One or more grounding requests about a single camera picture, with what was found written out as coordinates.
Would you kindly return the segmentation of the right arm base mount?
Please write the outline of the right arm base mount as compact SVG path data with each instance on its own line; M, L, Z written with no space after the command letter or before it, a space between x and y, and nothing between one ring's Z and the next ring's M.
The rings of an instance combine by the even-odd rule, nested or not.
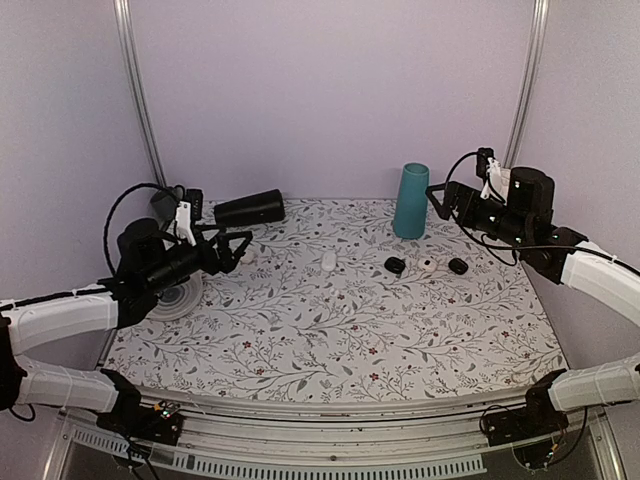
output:
M566 369L552 371L534 383L525 393L523 407L488 407L480 417L479 429L489 445L518 442L566 429L567 414L557 411L549 396L552 382L566 372Z

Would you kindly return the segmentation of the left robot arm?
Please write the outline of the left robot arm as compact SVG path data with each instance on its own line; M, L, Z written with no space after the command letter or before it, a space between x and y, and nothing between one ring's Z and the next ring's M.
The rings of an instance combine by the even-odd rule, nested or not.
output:
M167 289L198 272L232 272L249 246L249 231L227 232L207 226L173 236L152 218L130 223L117 239L118 268L111 277L76 291L7 301L1 306L1 407L40 404L76 407L97 413L128 434L148 426L141 394L116 371L82 371L34 362L29 350L94 331L139 324Z

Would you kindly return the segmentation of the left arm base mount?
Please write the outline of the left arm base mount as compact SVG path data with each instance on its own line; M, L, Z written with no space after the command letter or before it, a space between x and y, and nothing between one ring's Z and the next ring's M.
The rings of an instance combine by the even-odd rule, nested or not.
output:
M109 369L101 369L100 373L113 383L117 396L110 411L97 414L96 425L99 428L125 439L169 446L178 444L184 424L184 416L178 412L178 407L167 402L153 407L143 406L141 393L123 375Z

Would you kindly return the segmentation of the cream earbud charging case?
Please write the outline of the cream earbud charging case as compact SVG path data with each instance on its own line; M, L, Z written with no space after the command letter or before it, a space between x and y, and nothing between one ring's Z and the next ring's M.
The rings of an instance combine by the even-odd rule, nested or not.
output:
M240 263L241 264L251 264L255 261L256 259L256 253L253 250L246 250L242 257L240 258Z

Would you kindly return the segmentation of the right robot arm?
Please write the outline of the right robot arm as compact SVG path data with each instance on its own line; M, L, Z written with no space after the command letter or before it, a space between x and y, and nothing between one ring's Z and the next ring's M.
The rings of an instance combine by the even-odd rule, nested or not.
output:
M554 284L582 292L639 322L639 271L604 252L587 236L552 223L555 183L540 170L516 167L505 192L497 189L497 172L489 170L485 186L474 189L456 181L431 186L428 200L443 220L453 220L465 235L479 231L488 248L512 251L520 261ZM571 410L613 405L639 398L639 357L585 369L557 370L531 386L517 427L537 436L555 417Z

